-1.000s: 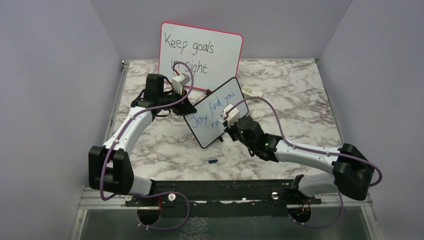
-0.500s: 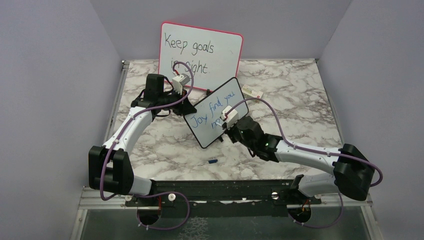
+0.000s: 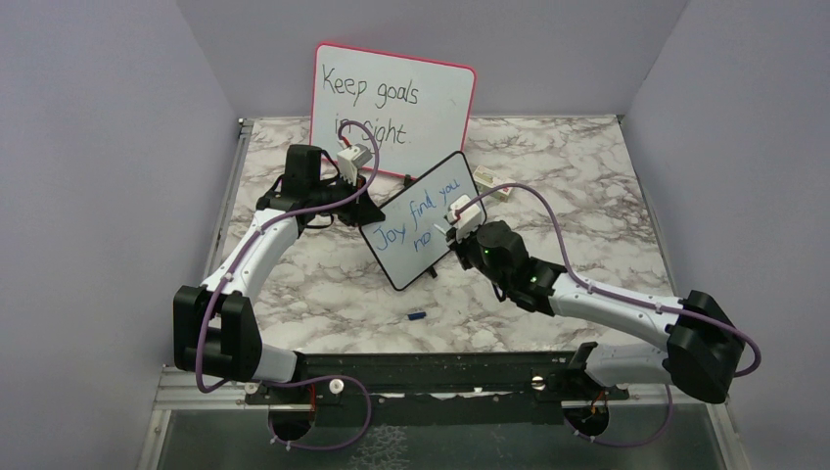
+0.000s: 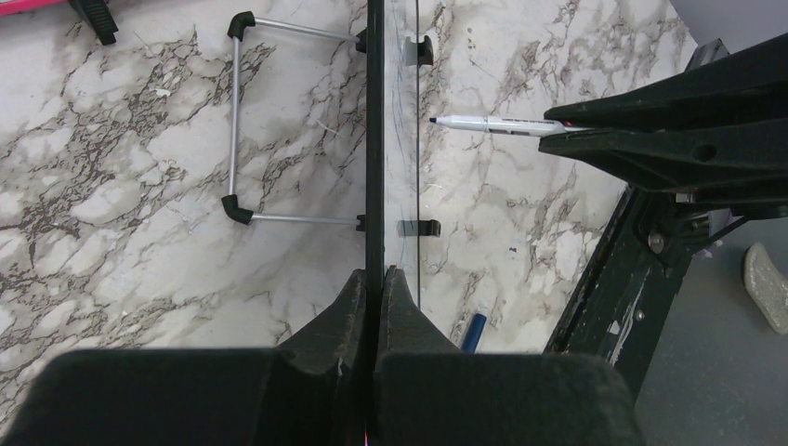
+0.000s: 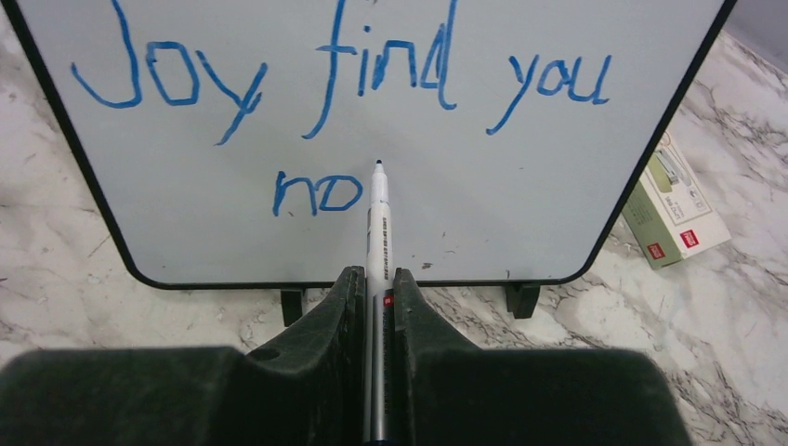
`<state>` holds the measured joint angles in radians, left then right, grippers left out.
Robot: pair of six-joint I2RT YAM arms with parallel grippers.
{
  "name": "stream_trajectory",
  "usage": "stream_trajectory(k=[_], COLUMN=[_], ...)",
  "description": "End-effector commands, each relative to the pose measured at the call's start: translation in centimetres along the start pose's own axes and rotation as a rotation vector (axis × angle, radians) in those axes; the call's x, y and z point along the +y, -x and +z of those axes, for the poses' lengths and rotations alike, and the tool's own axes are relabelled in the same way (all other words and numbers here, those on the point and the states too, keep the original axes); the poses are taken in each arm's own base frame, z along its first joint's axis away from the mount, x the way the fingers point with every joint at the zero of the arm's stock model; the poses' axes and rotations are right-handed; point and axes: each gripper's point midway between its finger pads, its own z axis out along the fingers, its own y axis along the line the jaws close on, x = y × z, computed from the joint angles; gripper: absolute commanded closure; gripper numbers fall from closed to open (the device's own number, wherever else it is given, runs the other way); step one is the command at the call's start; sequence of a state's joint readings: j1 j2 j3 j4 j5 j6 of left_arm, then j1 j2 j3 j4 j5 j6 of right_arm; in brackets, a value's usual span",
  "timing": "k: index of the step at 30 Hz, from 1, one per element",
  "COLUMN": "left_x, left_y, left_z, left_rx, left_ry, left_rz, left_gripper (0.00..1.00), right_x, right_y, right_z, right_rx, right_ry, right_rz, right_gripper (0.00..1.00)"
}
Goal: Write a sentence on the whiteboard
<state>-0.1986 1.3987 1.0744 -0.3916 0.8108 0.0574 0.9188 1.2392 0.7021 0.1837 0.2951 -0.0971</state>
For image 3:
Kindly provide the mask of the black framed small whiteboard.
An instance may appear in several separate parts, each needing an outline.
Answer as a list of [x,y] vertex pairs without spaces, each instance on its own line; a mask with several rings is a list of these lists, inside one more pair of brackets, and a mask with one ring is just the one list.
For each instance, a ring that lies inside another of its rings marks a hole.
[[458,151],[383,203],[385,221],[359,228],[395,290],[406,289],[449,252],[446,235],[433,224],[449,229],[447,208],[464,194],[472,199],[479,191],[465,154]]

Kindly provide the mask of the blue marker cap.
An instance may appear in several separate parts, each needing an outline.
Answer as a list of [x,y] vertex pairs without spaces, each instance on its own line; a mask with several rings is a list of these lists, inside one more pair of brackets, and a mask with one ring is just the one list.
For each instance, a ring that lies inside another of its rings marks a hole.
[[419,312],[409,313],[407,315],[407,318],[410,321],[414,321],[414,320],[424,319],[426,316],[427,316],[427,314],[424,311],[419,311]]

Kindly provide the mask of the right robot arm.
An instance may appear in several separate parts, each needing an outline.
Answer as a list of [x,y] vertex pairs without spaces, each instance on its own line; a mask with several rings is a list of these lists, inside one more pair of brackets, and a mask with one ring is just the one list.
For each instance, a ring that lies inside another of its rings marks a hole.
[[504,221],[464,232],[452,227],[446,241],[463,268],[490,281],[501,302],[639,339],[637,345],[581,348],[564,375],[573,396],[587,399],[622,384],[664,384],[703,402],[726,401],[747,343],[709,294],[649,296],[580,278],[562,264],[530,256]]

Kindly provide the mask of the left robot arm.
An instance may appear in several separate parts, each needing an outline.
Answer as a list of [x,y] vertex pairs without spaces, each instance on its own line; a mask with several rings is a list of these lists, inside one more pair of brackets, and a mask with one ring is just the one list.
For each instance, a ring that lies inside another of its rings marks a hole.
[[348,226],[384,220],[367,193],[361,167],[372,160],[361,144],[344,144],[331,159],[333,177],[321,175],[329,154],[316,146],[289,147],[282,175],[256,202],[252,222],[228,258],[199,286],[183,286],[173,299],[175,366],[221,381],[270,382],[279,399],[299,400],[307,376],[297,352],[262,342],[254,303],[284,253],[319,215]]

